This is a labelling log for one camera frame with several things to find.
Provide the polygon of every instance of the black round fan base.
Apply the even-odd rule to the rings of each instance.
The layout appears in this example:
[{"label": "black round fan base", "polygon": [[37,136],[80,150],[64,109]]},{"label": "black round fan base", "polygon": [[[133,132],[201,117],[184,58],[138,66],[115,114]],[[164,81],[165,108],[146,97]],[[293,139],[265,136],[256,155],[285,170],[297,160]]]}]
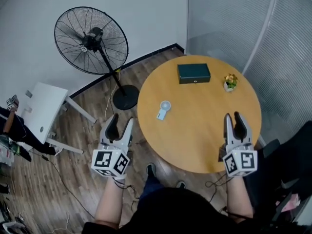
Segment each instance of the black round fan base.
[{"label": "black round fan base", "polygon": [[113,103],[115,107],[120,110],[133,108],[137,105],[138,94],[140,91],[133,85],[125,85],[122,86],[122,88],[126,92],[126,96],[124,96],[120,88],[118,88],[113,95]]}]

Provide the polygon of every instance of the round wooden table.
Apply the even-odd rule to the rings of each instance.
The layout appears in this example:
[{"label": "round wooden table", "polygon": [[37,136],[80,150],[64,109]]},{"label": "round wooden table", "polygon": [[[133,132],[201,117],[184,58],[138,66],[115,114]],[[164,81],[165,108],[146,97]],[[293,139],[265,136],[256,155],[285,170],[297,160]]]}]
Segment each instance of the round wooden table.
[{"label": "round wooden table", "polygon": [[[206,63],[208,83],[179,84],[177,65]],[[232,92],[224,90],[224,77],[238,77]],[[164,120],[156,118],[160,103],[168,100],[171,110]],[[151,147],[164,160],[195,173],[225,170],[219,162],[224,144],[224,117],[240,112],[253,132],[253,144],[260,135],[261,110],[252,86],[235,68],[204,56],[183,56],[167,61],[145,80],[138,98],[137,115],[141,130]]]}]

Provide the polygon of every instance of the cable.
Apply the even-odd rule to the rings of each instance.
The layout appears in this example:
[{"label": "cable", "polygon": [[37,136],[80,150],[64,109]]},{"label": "cable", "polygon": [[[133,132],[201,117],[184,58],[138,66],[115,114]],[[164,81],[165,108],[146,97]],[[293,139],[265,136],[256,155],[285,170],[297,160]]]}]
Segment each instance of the cable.
[{"label": "cable", "polygon": [[58,230],[65,230],[65,231],[67,231],[67,232],[69,232],[69,233],[71,233],[71,234],[76,234],[76,233],[73,233],[73,232],[71,232],[71,231],[68,230],[68,222],[69,222],[70,215],[69,215],[69,212],[66,212],[66,214],[68,215],[67,221],[66,221],[66,228],[57,228],[57,229],[54,229],[52,232],[48,232],[48,233],[53,234],[55,231],[58,231]]},{"label": "cable", "polygon": [[218,212],[221,213],[226,209],[226,206],[222,207]]},{"label": "cable", "polygon": [[[110,87],[110,91],[112,95],[112,78],[109,78],[109,87]],[[111,104],[112,112],[114,114],[115,112],[114,112],[113,105],[112,105],[112,97],[110,98],[109,103]]]},{"label": "cable", "polygon": [[60,175],[58,169],[56,168],[55,164],[53,164],[53,162],[51,162],[46,156],[36,154],[36,153],[34,153],[34,152],[32,152],[32,151],[30,151],[30,152],[33,153],[33,154],[35,154],[35,155],[40,156],[41,158],[43,158],[43,159],[46,160],[46,161],[49,161],[49,162],[53,165],[53,167],[54,167],[55,170],[57,171],[57,173],[58,173],[58,175],[59,175],[59,178],[60,178],[60,180],[62,181],[62,183],[63,183],[64,187],[66,188],[66,190],[68,190],[68,192],[69,192],[71,195],[74,196],[74,198],[75,198],[75,199],[77,200],[77,202],[81,205],[81,207],[86,211],[86,213],[89,214],[89,215],[94,219],[94,216],[93,216],[91,213],[89,213],[89,211],[83,206],[83,204],[79,201],[79,199],[72,193],[71,190],[68,189],[68,187],[66,186],[66,184],[64,183],[64,181],[63,181],[63,179],[62,179],[62,176]]},{"label": "cable", "polygon": [[[69,231],[68,230],[68,224],[69,224],[69,219],[70,219],[70,214],[69,214],[69,212],[66,212],[66,215],[67,215],[67,220],[66,220],[66,227],[65,228],[57,228],[57,229],[54,229],[52,232],[46,232],[46,233],[49,233],[49,234],[53,234],[55,231],[59,231],[59,230],[63,230],[63,231],[67,231],[67,232],[69,232],[70,234],[78,234],[78,233],[73,233],[73,232],[71,232],[71,231]],[[22,212],[20,212],[19,213],[19,218],[24,222],[25,221],[25,216],[26,216],[26,212],[23,210]],[[36,220],[33,218],[33,217],[31,217],[32,219],[33,219],[33,221],[36,223],[36,224],[38,224],[38,225],[40,225],[39,223],[37,223],[36,222]]]},{"label": "cable", "polygon": [[225,185],[226,183],[228,183],[231,179],[233,179],[233,178],[231,177],[229,180],[227,180],[227,181],[225,181],[224,183],[218,185],[217,183],[218,183],[225,175],[226,175],[226,174],[222,175],[216,182],[206,181],[205,186],[206,186],[207,188],[211,188],[211,187],[214,185],[214,194],[212,195],[211,199],[208,201],[209,203],[211,203],[211,201],[213,200],[214,196],[216,195],[218,186],[223,186],[223,185]]},{"label": "cable", "polygon": [[[121,186],[119,186],[119,185],[124,186],[125,184],[124,184],[124,183],[121,183],[121,182],[118,181],[118,180],[115,180],[114,178],[113,178],[113,180],[114,180],[115,184],[116,184],[119,188],[121,188],[121,189],[123,189],[123,190],[128,189],[128,188],[131,188],[131,189],[133,190],[133,197],[134,197],[135,199],[140,199],[140,198],[137,196],[136,188],[135,188],[133,185],[127,185],[127,186],[125,186],[125,187],[121,187]],[[133,212],[133,204],[134,204],[135,202],[138,203],[138,201],[133,200],[133,201],[132,201],[132,204],[131,204],[131,211],[132,211],[132,212]]]},{"label": "cable", "polygon": [[4,175],[3,173],[0,173],[0,175],[1,175],[1,176],[4,176],[4,177],[9,177],[9,178],[11,178],[10,176]]},{"label": "cable", "polygon": [[[119,70],[119,78],[118,78],[118,80],[120,80],[120,77],[121,77],[121,69],[119,68],[119,69],[117,69],[117,70]],[[114,90],[113,90],[113,91],[111,90],[111,95],[110,95],[109,98],[108,98],[107,106],[106,106],[106,108],[105,108],[105,122],[107,121],[106,111],[107,111],[107,109],[108,109],[109,102],[111,101],[112,94],[114,93],[116,87],[117,87],[117,84],[115,85]]]},{"label": "cable", "polygon": [[243,219],[255,219],[255,218],[243,216],[243,215],[236,214],[236,213],[230,213],[230,212],[228,212],[226,206],[224,206],[224,207],[220,210],[220,212],[222,212],[222,211],[226,212],[228,215],[232,215],[232,216],[235,216],[235,217],[238,217],[238,218],[243,218]]},{"label": "cable", "polygon": [[24,129],[24,132],[25,132],[24,137],[22,137],[22,138],[21,138],[21,140],[22,140],[22,139],[24,139],[24,138],[27,136],[27,133],[26,133],[26,130],[25,130],[25,128],[24,128],[24,126],[23,126],[23,124],[22,124],[22,122],[21,122],[20,118],[19,118],[17,115],[15,115],[15,116],[16,116],[16,118],[19,120],[20,125],[22,126],[22,128]]}]

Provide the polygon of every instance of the black baseboard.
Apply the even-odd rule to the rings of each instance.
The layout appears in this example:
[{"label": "black baseboard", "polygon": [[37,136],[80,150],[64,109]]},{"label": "black baseboard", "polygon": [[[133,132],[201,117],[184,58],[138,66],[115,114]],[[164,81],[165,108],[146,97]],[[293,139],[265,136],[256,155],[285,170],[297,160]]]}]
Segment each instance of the black baseboard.
[{"label": "black baseboard", "polygon": [[[154,55],[156,55],[156,54],[159,54],[159,53],[164,52],[164,51],[166,51],[166,50],[168,50],[168,49],[171,49],[171,48],[177,48],[178,50],[180,50],[181,52],[184,53],[184,48],[182,48],[179,44],[177,44],[177,43],[171,44],[171,45],[169,45],[169,46],[167,46],[167,47],[164,47],[164,48],[162,48],[162,49],[158,49],[158,50],[156,50],[156,51],[154,51],[154,52],[151,52],[151,53],[149,53],[149,54],[147,54],[147,55],[144,55],[144,56],[142,56],[142,57],[139,57],[139,58],[137,58],[137,59],[135,59],[135,60],[133,60],[133,61],[131,61],[131,62],[129,62],[129,63],[126,63],[125,65],[123,65],[123,66],[121,67],[121,70],[123,70],[123,69],[125,69],[125,68],[127,68],[127,67],[130,67],[131,65],[136,64],[136,63],[138,63],[139,61],[142,61],[142,60],[144,60],[144,59],[146,59],[146,58],[148,58],[148,57],[154,56]],[[99,83],[100,81],[103,81],[104,79],[110,77],[111,75],[112,75],[112,74],[105,74],[105,75],[99,77],[98,79],[92,81],[92,82],[89,83],[88,85],[86,85],[86,86],[84,86],[83,88],[79,89],[77,92],[73,93],[73,94],[70,96],[70,98],[73,99],[73,98],[76,97],[77,95],[81,94],[83,91],[85,91],[85,90],[91,88],[92,86],[94,86],[94,85],[96,85],[97,83]]]}]

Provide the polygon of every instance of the black cable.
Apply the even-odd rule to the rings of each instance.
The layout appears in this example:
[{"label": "black cable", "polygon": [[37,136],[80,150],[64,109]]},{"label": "black cable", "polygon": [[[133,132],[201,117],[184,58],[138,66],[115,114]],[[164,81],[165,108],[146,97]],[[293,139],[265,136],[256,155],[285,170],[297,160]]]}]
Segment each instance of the black cable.
[{"label": "black cable", "polygon": [[226,206],[222,207],[218,212],[221,213],[226,209]]},{"label": "black cable", "polygon": [[53,165],[53,167],[54,167],[55,170],[57,171],[57,173],[58,173],[58,175],[59,175],[59,178],[60,178],[60,180],[62,181],[62,183],[63,183],[64,187],[66,188],[66,190],[68,190],[69,193],[70,193],[71,195],[74,196],[74,198],[75,198],[75,199],[77,200],[77,202],[81,205],[81,207],[86,211],[86,213],[88,213],[88,214],[94,219],[94,216],[93,216],[91,213],[89,213],[89,211],[83,206],[83,204],[79,201],[79,199],[72,193],[71,190],[68,189],[68,187],[66,186],[66,184],[64,183],[64,181],[63,181],[63,179],[62,179],[62,176],[60,175],[58,169],[56,168],[55,164],[53,164],[53,162],[51,162],[46,156],[36,154],[36,153],[34,153],[34,152],[32,152],[32,151],[30,151],[30,152],[33,153],[33,154],[35,154],[35,155],[40,156],[41,158],[43,158],[43,159],[46,160],[46,161],[49,161],[49,162]]},{"label": "black cable", "polygon": [[226,206],[223,207],[222,210],[225,211],[228,215],[232,215],[232,216],[235,216],[235,217],[238,217],[238,218],[243,218],[243,219],[246,219],[246,220],[248,220],[248,219],[255,219],[255,218],[251,218],[251,217],[247,217],[247,216],[242,216],[242,215],[236,214],[236,213],[230,213],[230,212],[227,211],[227,207]]},{"label": "black cable", "polygon": [[115,114],[114,110],[113,110],[113,105],[112,105],[112,78],[111,77],[109,78],[109,86],[110,86],[110,90],[111,90],[111,92],[110,92],[111,96],[109,97],[109,103],[111,104],[113,114]]},{"label": "black cable", "polygon": [[4,175],[3,173],[0,173],[0,175],[1,175],[1,176],[4,176],[4,177],[9,177],[9,178],[11,178],[10,176]]},{"label": "black cable", "polygon": [[[134,197],[135,199],[140,199],[140,198],[137,196],[136,188],[135,188],[133,185],[127,185],[127,186],[125,186],[125,187],[121,187],[120,185],[124,186],[125,184],[124,184],[124,183],[121,183],[121,182],[118,181],[118,180],[115,180],[115,179],[113,179],[113,180],[114,180],[115,184],[116,184],[119,188],[121,188],[121,189],[123,189],[123,190],[128,189],[128,188],[131,188],[131,189],[133,190],[133,197]],[[132,204],[131,204],[131,211],[132,211],[132,212],[133,212],[133,204],[134,204],[135,202],[138,203],[138,201],[133,200],[133,201],[132,201]]]},{"label": "black cable", "polygon": [[211,201],[213,200],[214,196],[217,193],[217,188],[220,186],[225,185],[226,183],[228,183],[231,179],[233,179],[233,177],[231,177],[229,180],[225,181],[224,183],[218,185],[217,183],[225,176],[226,174],[222,175],[216,182],[212,182],[212,181],[206,181],[205,186],[207,188],[211,188],[214,185],[214,194],[212,195],[211,199],[208,201],[209,203],[211,203]]}]

